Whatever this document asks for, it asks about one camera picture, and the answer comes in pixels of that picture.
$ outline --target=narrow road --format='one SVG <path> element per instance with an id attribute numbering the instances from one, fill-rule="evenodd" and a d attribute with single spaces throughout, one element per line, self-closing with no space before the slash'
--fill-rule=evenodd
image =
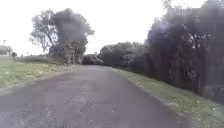
<path id="1" fill-rule="evenodd" d="M 1 128 L 188 128 L 187 121 L 110 68 L 77 71 L 0 94 Z"/>

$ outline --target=bush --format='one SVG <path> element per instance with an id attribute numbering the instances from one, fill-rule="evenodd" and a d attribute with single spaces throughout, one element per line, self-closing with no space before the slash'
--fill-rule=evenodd
<path id="1" fill-rule="evenodd" d="M 16 52 L 12 52 L 11 56 L 12 57 L 16 57 L 17 56 L 17 53 Z"/>
<path id="2" fill-rule="evenodd" d="M 83 65 L 102 65 L 103 61 L 96 54 L 88 54 L 83 57 Z"/>
<path id="3" fill-rule="evenodd" d="M 38 55 L 38 56 L 39 56 L 39 57 L 44 57 L 44 55 L 41 55 L 41 54 L 40 54 L 40 55 Z"/>

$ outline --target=tall tree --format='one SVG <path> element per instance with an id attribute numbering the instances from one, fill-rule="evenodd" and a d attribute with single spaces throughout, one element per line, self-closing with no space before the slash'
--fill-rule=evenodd
<path id="1" fill-rule="evenodd" d="M 30 41 L 35 45 L 41 45 L 44 52 L 58 43 L 58 32 L 52 20 L 53 16 L 54 12 L 49 9 L 32 18 L 33 31 Z"/>
<path id="2" fill-rule="evenodd" d="M 58 30 L 59 51 L 71 62 L 80 60 L 86 50 L 87 36 L 94 34 L 87 20 L 71 9 L 65 9 L 57 12 L 53 21 Z"/>

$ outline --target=overcast sky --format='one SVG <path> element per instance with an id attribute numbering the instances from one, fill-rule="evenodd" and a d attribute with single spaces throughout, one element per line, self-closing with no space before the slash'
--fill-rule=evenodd
<path id="1" fill-rule="evenodd" d="M 204 0 L 185 1 L 185 5 L 200 7 Z M 65 8 L 82 14 L 95 30 L 86 53 L 99 52 L 106 44 L 143 42 L 154 18 L 164 12 L 160 0 L 1 0 L 0 45 L 6 40 L 6 45 L 19 55 L 41 54 L 40 47 L 28 42 L 31 18 L 42 10 L 56 12 Z"/>

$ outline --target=green grass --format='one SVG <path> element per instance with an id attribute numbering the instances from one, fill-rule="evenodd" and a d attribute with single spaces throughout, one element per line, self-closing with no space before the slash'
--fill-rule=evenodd
<path id="1" fill-rule="evenodd" d="M 11 57 L 0 56 L 0 88 L 34 80 L 59 68 L 55 64 L 18 62 Z"/>
<path id="2" fill-rule="evenodd" d="M 17 62 L 32 62 L 32 63 L 50 63 L 50 64 L 59 64 L 52 58 L 40 57 L 40 56 L 27 56 L 27 57 L 17 57 L 14 60 Z"/>
<path id="3" fill-rule="evenodd" d="M 183 114 L 194 128 L 224 128 L 224 106 L 146 76 L 118 70 L 179 114 Z"/>

